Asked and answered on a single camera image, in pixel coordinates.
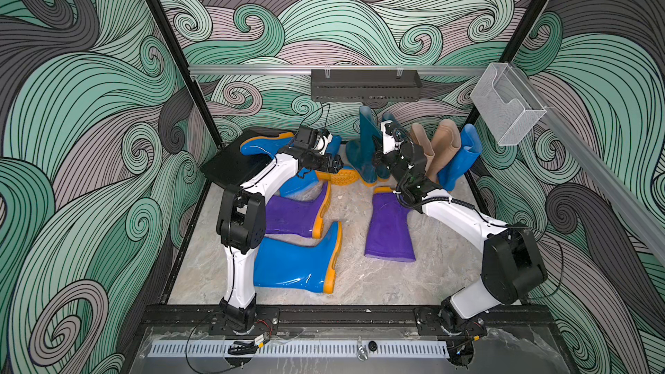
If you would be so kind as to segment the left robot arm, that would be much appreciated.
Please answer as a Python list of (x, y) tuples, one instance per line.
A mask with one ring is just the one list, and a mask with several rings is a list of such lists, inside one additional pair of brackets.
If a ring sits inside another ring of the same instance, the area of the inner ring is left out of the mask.
[(301, 126), (295, 133), (243, 134), (222, 150), (230, 160), (209, 162), (223, 188), (216, 233), (224, 246), (227, 287), (220, 311), (228, 330), (249, 332), (256, 325), (256, 256), (267, 232), (267, 205), (291, 178), (311, 172), (338, 172), (339, 155), (329, 152), (334, 135)]

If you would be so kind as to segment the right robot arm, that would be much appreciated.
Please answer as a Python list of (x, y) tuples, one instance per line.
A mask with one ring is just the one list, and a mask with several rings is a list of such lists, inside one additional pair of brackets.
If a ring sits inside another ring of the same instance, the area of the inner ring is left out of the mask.
[(439, 318), (446, 333), (479, 327), (482, 313), (516, 303), (547, 280), (535, 230), (491, 218), (427, 178), (424, 150), (396, 121), (382, 121), (380, 131), (374, 158), (397, 180), (400, 205), (445, 224), (481, 253), (479, 279), (442, 302)]

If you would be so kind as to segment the purple boot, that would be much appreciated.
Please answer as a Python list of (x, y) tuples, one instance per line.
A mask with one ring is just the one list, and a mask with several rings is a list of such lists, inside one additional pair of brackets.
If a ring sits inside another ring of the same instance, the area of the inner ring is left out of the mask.
[(321, 239), (324, 216), (330, 204), (331, 188), (328, 184), (324, 184), (320, 194), (309, 201), (273, 196), (266, 205), (266, 233)]
[(365, 242), (366, 257), (399, 262), (416, 260), (407, 223), (409, 212), (390, 187), (374, 190), (372, 218)]

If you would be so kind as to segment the beige boot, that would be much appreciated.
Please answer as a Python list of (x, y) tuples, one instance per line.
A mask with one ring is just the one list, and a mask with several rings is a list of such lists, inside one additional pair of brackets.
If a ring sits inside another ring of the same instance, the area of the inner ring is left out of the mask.
[(425, 173), (428, 173), (432, 161), (435, 157), (435, 152), (431, 145), (431, 140), (429, 139), (424, 127), (420, 123), (413, 123), (410, 126), (410, 136), (413, 138), (415, 143), (423, 149), (424, 156), (426, 158)]
[(452, 119), (442, 119), (431, 140), (434, 158), (426, 172), (427, 178), (436, 182), (441, 169), (452, 161), (462, 147), (462, 138), (457, 124)]

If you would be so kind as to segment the teal boot back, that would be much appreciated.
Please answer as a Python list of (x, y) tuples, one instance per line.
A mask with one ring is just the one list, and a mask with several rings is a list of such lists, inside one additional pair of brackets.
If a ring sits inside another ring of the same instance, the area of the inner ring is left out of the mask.
[(376, 167), (372, 164), (375, 146), (373, 137), (378, 136), (377, 122), (370, 107), (362, 106), (358, 111), (360, 137), (346, 144), (346, 157), (350, 166), (360, 175), (367, 186), (374, 186), (378, 181)]

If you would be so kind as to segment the small blue boot orange sole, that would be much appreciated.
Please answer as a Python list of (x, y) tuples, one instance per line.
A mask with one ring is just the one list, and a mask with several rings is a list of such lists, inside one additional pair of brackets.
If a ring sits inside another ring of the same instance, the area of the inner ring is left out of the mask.
[(332, 141), (326, 150), (326, 154), (330, 154), (330, 162), (324, 170), (315, 172), (318, 180), (326, 181), (332, 185), (347, 186), (360, 179), (360, 175), (355, 169), (346, 166), (342, 160), (338, 159), (341, 142), (341, 136), (334, 135), (332, 137)]

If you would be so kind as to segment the teal boot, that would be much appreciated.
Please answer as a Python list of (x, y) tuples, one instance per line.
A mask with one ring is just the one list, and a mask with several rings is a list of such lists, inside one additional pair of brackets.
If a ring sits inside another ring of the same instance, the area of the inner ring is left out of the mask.
[(346, 157), (350, 166), (360, 175), (367, 186), (374, 186), (378, 181), (376, 167), (372, 164), (375, 146), (373, 137), (378, 136), (377, 122), (370, 107), (362, 106), (358, 111), (360, 137), (346, 144)]
[(384, 154), (383, 154), (383, 135), (381, 131), (381, 124), (385, 121), (395, 122), (396, 125), (399, 125), (396, 117), (392, 113), (383, 114), (379, 124), (375, 127), (375, 131), (372, 133), (372, 145), (373, 145), (373, 154), (372, 154), (372, 165), (375, 167), (377, 177), (381, 181), (387, 181), (391, 172), (389, 166), (384, 163)]

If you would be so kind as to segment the beige boot back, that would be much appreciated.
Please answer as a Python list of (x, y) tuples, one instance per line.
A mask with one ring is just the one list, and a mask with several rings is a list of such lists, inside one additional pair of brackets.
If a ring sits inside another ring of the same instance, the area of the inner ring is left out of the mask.
[(424, 127), (420, 123), (413, 123), (410, 126), (410, 136), (413, 138), (415, 143), (423, 149), (424, 156), (426, 158), (425, 173), (428, 173), (432, 161), (435, 157), (435, 152), (431, 145), (431, 140), (429, 139)]

